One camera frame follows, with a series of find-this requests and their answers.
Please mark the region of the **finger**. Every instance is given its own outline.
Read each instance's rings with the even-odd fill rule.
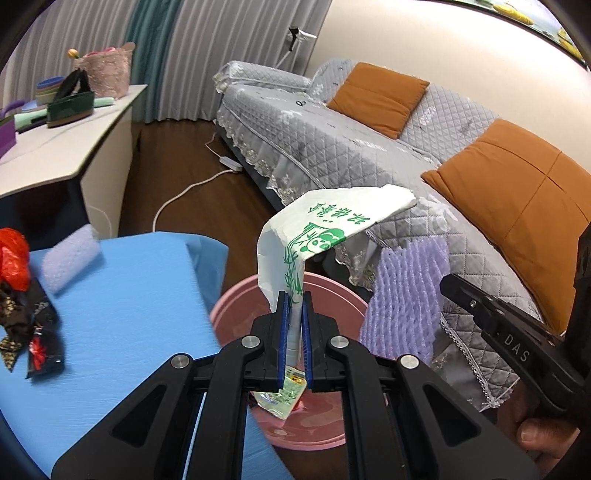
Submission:
[[[497,428],[512,441],[515,441],[517,429],[525,420],[527,411],[527,389],[522,382],[519,382],[509,399],[499,407],[496,417]]]
[[[574,443],[578,430],[560,419],[527,419],[520,425],[517,435],[524,449],[562,458]]]

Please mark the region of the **metal screw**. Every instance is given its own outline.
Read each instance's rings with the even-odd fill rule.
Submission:
[[[345,348],[349,344],[349,340],[347,340],[343,336],[336,336],[330,339],[330,344],[335,348]]]
[[[404,355],[400,359],[400,365],[402,365],[404,368],[412,370],[413,368],[417,368],[419,366],[419,361],[414,355]]]
[[[245,348],[254,348],[261,344],[261,340],[256,335],[247,335],[242,339],[241,344]]]
[[[189,364],[189,357],[187,355],[175,355],[170,363],[174,368],[185,368]]]

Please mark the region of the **blue mattress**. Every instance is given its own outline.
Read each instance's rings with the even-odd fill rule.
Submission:
[[[57,459],[171,355],[219,351],[208,311],[220,294],[227,248],[197,235],[149,233],[102,242],[103,256],[52,301],[66,369],[26,380],[27,356],[0,368],[0,411],[47,475]],[[38,273],[43,252],[31,254]],[[7,433],[0,425],[0,445]],[[247,419],[242,478],[291,475]]]

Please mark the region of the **light green towel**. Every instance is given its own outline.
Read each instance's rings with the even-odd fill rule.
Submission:
[[[113,105],[114,103],[115,99],[113,97],[95,98],[95,108]],[[14,116],[14,128],[15,130],[19,130],[22,127],[26,127],[27,125],[33,123],[38,118],[46,115],[47,108],[36,110],[34,112],[17,113]]]

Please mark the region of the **white wall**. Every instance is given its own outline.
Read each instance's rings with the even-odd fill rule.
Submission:
[[[591,74],[523,28],[436,2],[333,0],[307,75],[331,57],[453,89],[591,171]]]

